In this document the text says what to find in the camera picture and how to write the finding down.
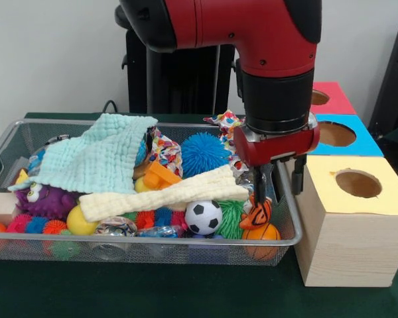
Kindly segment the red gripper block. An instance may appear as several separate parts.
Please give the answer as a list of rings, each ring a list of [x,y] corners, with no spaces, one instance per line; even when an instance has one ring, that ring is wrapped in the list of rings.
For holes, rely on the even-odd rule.
[[[309,123],[304,129],[282,135],[262,135],[246,125],[236,127],[233,141],[240,160],[248,167],[266,165],[275,160],[297,157],[292,171],[292,191],[299,195],[303,191],[304,167],[307,155],[318,145],[320,129],[318,123]],[[273,192],[277,203],[285,195],[278,166],[273,166]]]

